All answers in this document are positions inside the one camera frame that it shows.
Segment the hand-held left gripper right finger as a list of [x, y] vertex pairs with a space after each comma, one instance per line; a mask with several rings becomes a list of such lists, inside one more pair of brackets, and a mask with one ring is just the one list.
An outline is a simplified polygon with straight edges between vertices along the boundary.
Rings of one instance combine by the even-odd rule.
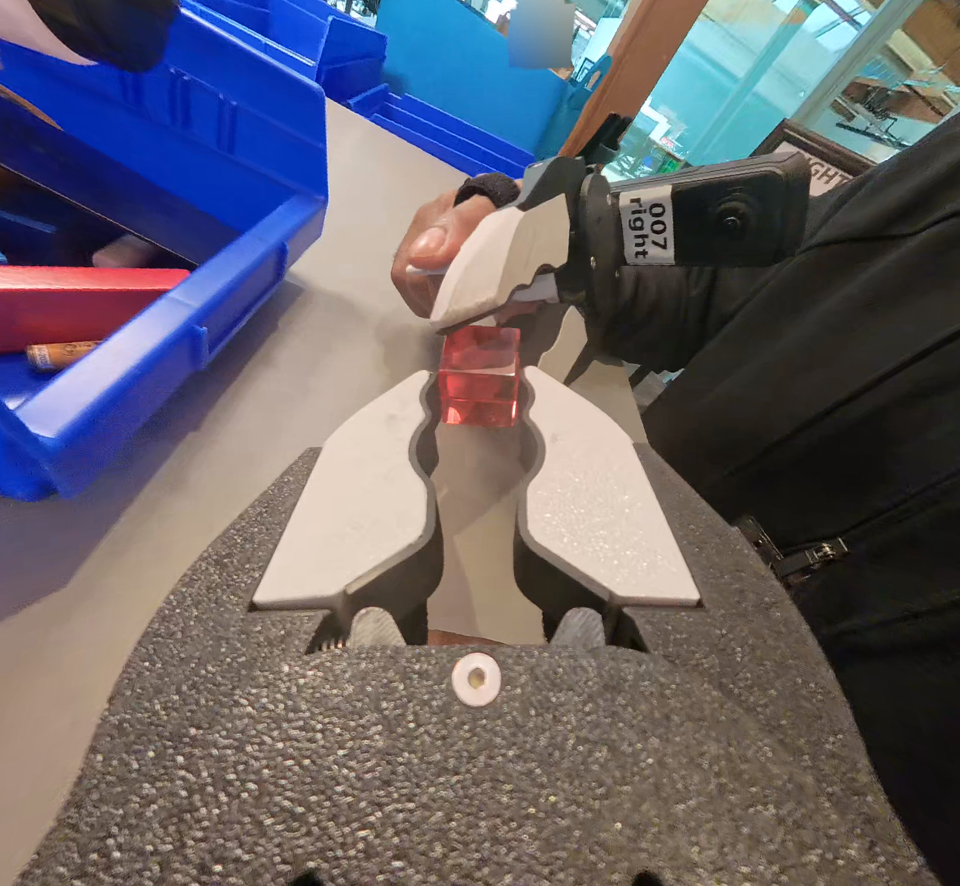
[[631, 429], [540, 367], [525, 367], [520, 387], [525, 475], [513, 576], [546, 642], [560, 639], [571, 612], [611, 643], [628, 609], [701, 610]]

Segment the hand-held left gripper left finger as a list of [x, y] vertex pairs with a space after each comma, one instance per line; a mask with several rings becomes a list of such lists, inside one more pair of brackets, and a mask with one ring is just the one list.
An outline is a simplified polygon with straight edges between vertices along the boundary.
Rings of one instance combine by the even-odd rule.
[[427, 602], [444, 560], [431, 479], [435, 382], [427, 370], [413, 373], [327, 438], [252, 595], [253, 611], [325, 611], [349, 632], [374, 607], [406, 643], [427, 643]]

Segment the red transparent cube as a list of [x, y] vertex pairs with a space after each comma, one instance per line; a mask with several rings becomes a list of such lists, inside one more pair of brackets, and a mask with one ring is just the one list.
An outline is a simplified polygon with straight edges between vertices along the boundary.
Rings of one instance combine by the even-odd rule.
[[449, 333], [438, 366], [439, 418], [450, 426], [510, 428], [517, 419], [522, 333], [470, 325]]

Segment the blue plastic bin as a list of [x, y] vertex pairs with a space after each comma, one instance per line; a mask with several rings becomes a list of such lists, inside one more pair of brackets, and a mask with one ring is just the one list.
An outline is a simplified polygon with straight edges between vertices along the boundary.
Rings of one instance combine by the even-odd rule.
[[387, 37], [322, 0], [182, 0], [204, 18], [363, 116], [386, 100]]
[[535, 157], [496, 135], [386, 84], [351, 98], [345, 106], [468, 176], [499, 172], [521, 179]]
[[74, 496], [246, 325], [322, 230], [327, 101], [293, 52], [183, 0], [145, 74], [2, 48], [3, 162], [194, 265], [78, 365], [2, 365], [2, 496]]

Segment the copper AA battery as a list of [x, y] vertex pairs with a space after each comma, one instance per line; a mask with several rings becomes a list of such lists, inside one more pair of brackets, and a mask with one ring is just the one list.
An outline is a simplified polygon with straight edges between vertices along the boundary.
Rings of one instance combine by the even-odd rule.
[[101, 344], [101, 340], [35, 343], [26, 347], [25, 356], [33, 372], [55, 374], [78, 363]]

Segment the person's right forearm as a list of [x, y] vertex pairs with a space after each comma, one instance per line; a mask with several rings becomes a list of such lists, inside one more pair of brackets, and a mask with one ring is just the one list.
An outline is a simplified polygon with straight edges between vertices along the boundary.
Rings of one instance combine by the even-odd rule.
[[601, 349], [654, 372], [675, 372], [715, 345], [729, 364], [790, 333], [830, 277], [814, 252], [771, 268], [623, 268]]

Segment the dark framed picture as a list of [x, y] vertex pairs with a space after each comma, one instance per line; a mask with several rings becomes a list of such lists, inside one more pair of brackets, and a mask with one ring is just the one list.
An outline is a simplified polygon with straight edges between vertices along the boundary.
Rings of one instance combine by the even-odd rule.
[[809, 163], [811, 197], [822, 196], [869, 172], [874, 163], [792, 120], [782, 120], [750, 156], [801, 154]]

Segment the person's black jacket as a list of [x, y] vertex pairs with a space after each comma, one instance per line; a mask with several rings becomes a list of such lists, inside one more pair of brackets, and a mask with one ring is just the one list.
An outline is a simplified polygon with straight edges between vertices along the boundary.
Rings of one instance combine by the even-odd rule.
[[810, 252], [830, 278], [796, 327], [729, 364], [710, 347], [643, 423], [784, 557], [845, 543], [786, 585], [894, 809], [958, 884], [958, 117], [818, 197]]

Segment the long red box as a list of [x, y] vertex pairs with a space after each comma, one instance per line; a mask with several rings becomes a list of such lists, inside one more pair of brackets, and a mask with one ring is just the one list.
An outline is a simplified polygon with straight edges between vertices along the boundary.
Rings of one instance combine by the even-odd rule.
[[168, 268], [1, 268], [1, 353], [109, 337], [190, 276]]

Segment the small white block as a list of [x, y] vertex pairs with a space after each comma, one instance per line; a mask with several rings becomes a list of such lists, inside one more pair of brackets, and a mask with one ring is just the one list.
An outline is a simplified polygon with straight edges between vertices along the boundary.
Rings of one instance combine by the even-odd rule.
[[96, 250], [90, 262], [93, 268], [152, 268], [162, 255], [160, 246], [125, 234]]

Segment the wooden post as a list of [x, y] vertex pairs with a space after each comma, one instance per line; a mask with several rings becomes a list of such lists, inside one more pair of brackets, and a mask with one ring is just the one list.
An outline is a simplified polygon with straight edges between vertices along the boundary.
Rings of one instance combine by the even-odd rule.
[[577, 153], [610, 114], [635, 118], [709, 0], [630, 0], [611, 64], [561, 148]]

